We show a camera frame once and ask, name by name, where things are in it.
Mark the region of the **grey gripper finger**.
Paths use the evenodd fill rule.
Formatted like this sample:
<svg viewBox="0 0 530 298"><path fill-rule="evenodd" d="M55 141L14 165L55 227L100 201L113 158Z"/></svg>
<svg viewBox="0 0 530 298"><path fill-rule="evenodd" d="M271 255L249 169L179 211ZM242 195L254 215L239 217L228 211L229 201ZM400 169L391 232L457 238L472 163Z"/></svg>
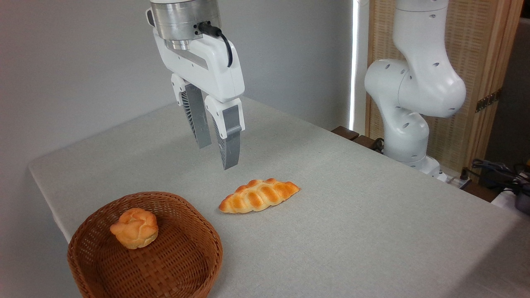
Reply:
<svg viewBox="0 0 530 298"><path fill-rule="evenodd" d="M224 170L236 166L240 158L241 132L245 130L242 102L239 98L221 103L211 96L205 98L206 109L214 121Z"/></svg>
<svg viewBox="0 0 530 298"><path fill-rule="evenodd" d="M177 104L183 107L199 148L208 147L211 136L201 90L176 74L171 75L171 82Z"/></svg>

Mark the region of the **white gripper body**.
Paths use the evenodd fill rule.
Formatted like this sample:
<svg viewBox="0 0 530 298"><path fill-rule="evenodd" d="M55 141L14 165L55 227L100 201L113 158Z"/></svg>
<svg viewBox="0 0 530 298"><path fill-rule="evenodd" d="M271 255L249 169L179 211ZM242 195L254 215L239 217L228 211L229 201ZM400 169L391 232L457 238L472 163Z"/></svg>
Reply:
<svg viewBox="0 0 530 298"><path fill-rule="evenodd" d="M241 65L235 46L230 41L233 62L228 66L225 42L204 35L189 42L189 50L169 49L157 29L153 35L165 67L192 83L216 100L226 103L245 91Z"/></svg>

